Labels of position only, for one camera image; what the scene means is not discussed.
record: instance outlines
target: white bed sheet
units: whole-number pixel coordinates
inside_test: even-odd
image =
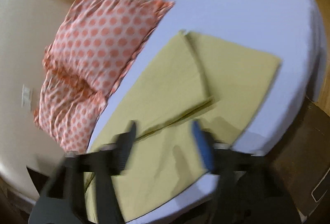
[[[326,38],[315,0],[173,0],[162,19],[100,116],[90,140],[98,136],[119,102],[153,57],[179,30],[221,37],[272,53],[283,62],[276,80],[255,119],[233,149],[267,153],[282,137],[299,112],[304,96],[316,101],[326,66]],[[180,195],[130,223],[170,222],[201,203],[217,182],[202,176]]]

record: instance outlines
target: brown mat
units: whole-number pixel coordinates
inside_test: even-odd
[[[330,167],[330,117],[310,100],[267,155],[297,208],[308,216],[317,206],[311,192]]]

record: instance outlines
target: yellow towel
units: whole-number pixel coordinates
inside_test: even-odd
[[[191,134],[191,119],[201,119],[218,140],[233,143],[257,111],[279,63],[268,53],[193,32],[179,33],[168,42],[92,145],[96,150],[109,143],[113,135],[125,131],[129,120],[140,123],[139,135],[145,136],[135,143],[125,173],[113,177],[126,222],[169,201],[205,173]],[[179,72],[170,71],[174,66]],[[213,104],[208,103],[208,93]],[[168,126],[183,115],[184,119]],[[94,184],[92,181],[86,192],[91,221],[97,221]]]

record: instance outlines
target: pillow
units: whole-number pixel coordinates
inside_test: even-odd
[[[77,76],[49,70],[41,88],[39,108],[34,112],[34,123],[64,151],[83,154],[105,106],[103,94],[92,91]]]
[[[45,55],[45,68],[61,63],[70,76],[109,96],[172,6],[162,0],[76,0]]]

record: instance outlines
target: yellow cloth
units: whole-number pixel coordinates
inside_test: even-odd
[[[184,74],[158,68],[171,62],[168,66],[171,69],[176,59],[195,63],[194,72],[179,68],[186,65],[184,62],[176,63],[176,68],[185,71]],[[139,134],[146,134],[144,130],[155,130],[150,126],[167,126],[178,119],[178,115],[186,115],[192,109],[205,104],[186,115],[185,119],[135,143],[127,170],[122,176],[113,177],[126,222],[169,201],[205,173],[192,137],[191,119],[201,119],[203,127],[211,129],[218,140],[233,143],[257,111],[279,63],[277,57],[268,53],[198,33],[191,32],[186,36],[179,33],[169,41],[118,105],[115,113],[121,113],[115,116],[115,121],[115,113],[113,114],[109,124],[92,145],[93,151],[102,144],[109,143],[114,134],[125,131],[129,120],[138,119]],[[193,75],[196,70],[200,75],[197,76],[199,80],[184,79],[196,78]],[[169,76],[158,76],[166,72]],[[155,91],[152,79],[160,77],[162,80],[159,83],[169,87],[158,87]],[[171,97],[173,99],[170,98],[171,95],[167,95],[170,88],[175,89]],[[211,105],[207,103],[210,98],[207,93],[214,97]],[[190,106],[185,102],[181,104],[181,100],[188,101],[186,95],[194,97],[189,98],[194,101]],[[173,109],[173,113],[165,109],[166,114],[163,114],[162,108],[149,105],[150,98],[153,102],[162,102],[166,108]],[[139,113],[134,114],[136,118],[131,117],[131,112],[127,113],[131,108],[138,109]],[[92,181],[86,192],[86,207],[90,220],[97,221],[94,184],[95,181]]]

